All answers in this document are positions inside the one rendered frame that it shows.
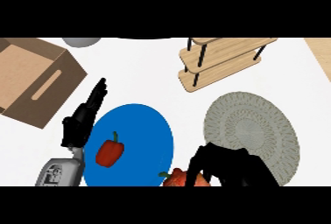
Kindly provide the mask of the orange red squash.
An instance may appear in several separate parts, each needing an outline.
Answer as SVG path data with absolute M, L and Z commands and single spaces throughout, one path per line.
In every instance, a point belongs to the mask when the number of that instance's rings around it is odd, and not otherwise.
M 163 181 L 164 186 L 185 186 L 187 183 L 187 171 L 181 168 L 175 168 L 172 174 L 166 171 L 160 173 L 160 176 L 166 178 Z M 197 175 L 195 186 L 210 186 L 210 183 L 206 181 L 201 174 Z

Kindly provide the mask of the brown cardboard box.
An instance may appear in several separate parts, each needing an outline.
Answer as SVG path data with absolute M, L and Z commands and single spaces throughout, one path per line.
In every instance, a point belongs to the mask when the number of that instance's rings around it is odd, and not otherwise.
M 0 38 L 0 114 L 43 129 L 88 72 L 67 48 Z

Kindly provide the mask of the wooden tiered shelf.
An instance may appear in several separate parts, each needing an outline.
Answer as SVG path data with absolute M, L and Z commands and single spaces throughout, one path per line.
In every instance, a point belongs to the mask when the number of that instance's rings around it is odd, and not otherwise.
M 277 38 L 189 38 L 181 50 L 181 84 L 191 93 L 262 61 Z

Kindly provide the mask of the round blue placemat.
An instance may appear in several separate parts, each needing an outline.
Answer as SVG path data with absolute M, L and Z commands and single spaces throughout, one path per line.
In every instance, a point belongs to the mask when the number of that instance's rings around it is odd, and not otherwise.
M 96 155 L 114 134 L 124 152 L 107 168 L 96 163 Z M 95 124 L 85 151 L 88 186 L 160 186 L 160 173 L 170 170 L 173 158 L 172 128 L 160 112 L 141 104 L 114 108 Z

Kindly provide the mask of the red bell pepper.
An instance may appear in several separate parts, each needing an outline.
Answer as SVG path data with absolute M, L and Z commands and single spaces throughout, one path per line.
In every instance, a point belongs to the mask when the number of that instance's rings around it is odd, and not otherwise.
M 113 139 L 107 140 L 101 145 L 96 155 L 96 163 L 104 167 L 111 167 L 124 152 L 124 144 L 120 142 L 119 133 L 113 132 Z

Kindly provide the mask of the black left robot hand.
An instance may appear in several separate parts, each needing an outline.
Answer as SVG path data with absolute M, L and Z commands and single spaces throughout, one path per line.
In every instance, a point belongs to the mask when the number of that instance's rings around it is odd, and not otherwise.
M 73 116 L 68 116 L 64 121 L 64 138 L 62 147 L 83 148 L 95 125 L 96 115 L 99 112 L 104 98 L 108 94 L 107 79 L 102 78 L 95 86 L 88 101 L 82 103 Z

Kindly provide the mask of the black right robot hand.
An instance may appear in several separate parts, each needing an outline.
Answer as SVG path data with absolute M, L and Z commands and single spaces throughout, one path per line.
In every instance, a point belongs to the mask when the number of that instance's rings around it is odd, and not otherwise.
M 232 150 L 207 143 L 201 146 L 191 158 L 187 171 L 187 186 L 194 186 L 198 173 L 207 182 L 215 176 L 222 186 L 278 187 L 275 176 L 269 171 L 265 161 L 252 155 L 246 148 Z

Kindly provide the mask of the grey round bowl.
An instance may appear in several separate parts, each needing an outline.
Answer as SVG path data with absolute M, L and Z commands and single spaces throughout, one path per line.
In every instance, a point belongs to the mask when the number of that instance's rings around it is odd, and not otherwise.
M 101 38 L 64 38 L 64 41 L 71 47 L 82 48 L 95 45 Z

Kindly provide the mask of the pale wooden board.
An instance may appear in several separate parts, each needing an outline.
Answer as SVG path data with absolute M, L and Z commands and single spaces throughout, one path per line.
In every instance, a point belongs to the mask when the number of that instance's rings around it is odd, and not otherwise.
M 331 38 L 305 38 L 305 42 L 331 82 Z

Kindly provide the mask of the round grey woven placemat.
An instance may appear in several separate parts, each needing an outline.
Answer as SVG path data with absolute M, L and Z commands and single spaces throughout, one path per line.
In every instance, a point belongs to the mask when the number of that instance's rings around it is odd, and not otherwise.
M 300 161 L 296 130 L 280 108 L 259 95 L 231 92 L 222 95 L 204 118 L 207 143 L 262 158 L 280 186 L 293 179 Z

